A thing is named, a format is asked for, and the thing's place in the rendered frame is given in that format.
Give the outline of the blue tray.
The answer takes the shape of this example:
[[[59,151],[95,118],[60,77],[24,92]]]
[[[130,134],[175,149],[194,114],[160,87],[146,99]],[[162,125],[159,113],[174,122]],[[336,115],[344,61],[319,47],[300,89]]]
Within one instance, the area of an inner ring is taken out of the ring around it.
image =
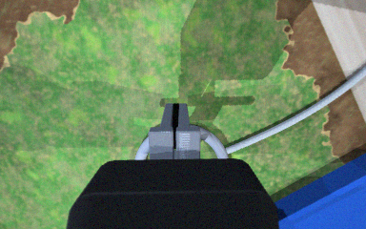
[[[366,154],[274,204],[279,229],[366,229]]]

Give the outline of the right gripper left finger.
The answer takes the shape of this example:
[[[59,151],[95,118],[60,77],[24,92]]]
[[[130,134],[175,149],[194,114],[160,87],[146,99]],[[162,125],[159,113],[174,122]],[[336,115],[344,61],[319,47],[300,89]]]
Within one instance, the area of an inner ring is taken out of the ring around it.
[[[160,127],[149,130],[150,159],[174,159],[176,103],[166,103]]]

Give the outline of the green grass turf mat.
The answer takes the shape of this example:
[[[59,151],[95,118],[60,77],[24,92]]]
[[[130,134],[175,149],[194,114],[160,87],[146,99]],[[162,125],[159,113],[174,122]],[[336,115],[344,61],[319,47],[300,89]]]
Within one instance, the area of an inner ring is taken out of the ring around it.
[[[227,148],[346,81],[312,0],[0,0],[0,229],[66,229],[166,103]],[[277,202],[364,154],[349,89],[228,157]]]

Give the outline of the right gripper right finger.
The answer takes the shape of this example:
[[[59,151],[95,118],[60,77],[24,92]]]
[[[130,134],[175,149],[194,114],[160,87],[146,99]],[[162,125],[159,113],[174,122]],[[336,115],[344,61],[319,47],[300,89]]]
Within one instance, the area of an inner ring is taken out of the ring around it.
[[[187,103],[176,103],[176,159],[200,159],[201,132],[191,127]]]

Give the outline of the light grey ring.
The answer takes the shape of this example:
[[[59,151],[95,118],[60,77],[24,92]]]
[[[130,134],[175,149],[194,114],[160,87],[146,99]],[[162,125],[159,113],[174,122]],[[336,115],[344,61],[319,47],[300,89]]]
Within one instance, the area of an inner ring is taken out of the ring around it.
[[[190,124],[191,127],[199,127],[193,124]],[[207,142],[215,151],[217,158],[229,158],[227,151],[221,141],[210,131],[199,127],[201,132],[201,139]],[[140,145],[135,159],[146,159],[149,153],[149,137],[147,137],[142,144]]]

